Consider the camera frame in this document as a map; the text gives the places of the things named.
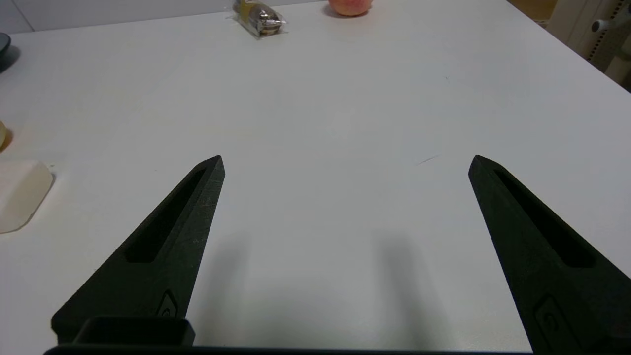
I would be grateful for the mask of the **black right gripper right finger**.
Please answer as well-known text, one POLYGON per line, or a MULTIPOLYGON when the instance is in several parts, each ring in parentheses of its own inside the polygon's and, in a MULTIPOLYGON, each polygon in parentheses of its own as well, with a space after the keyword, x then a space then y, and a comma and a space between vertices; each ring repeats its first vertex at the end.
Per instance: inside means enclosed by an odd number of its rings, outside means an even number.
POLYGON ((468 177, 532 351, 628 355, 629 277, 497 162, 468 177))

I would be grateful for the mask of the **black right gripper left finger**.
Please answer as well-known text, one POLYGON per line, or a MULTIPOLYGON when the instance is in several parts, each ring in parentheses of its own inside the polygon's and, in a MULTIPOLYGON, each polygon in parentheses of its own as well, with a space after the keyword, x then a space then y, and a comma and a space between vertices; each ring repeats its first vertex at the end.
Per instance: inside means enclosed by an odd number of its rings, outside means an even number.
POLYGON ((53 315, 57 342, 96 317, 185 317, 224 178, 220 156, 189 171, 53 315))

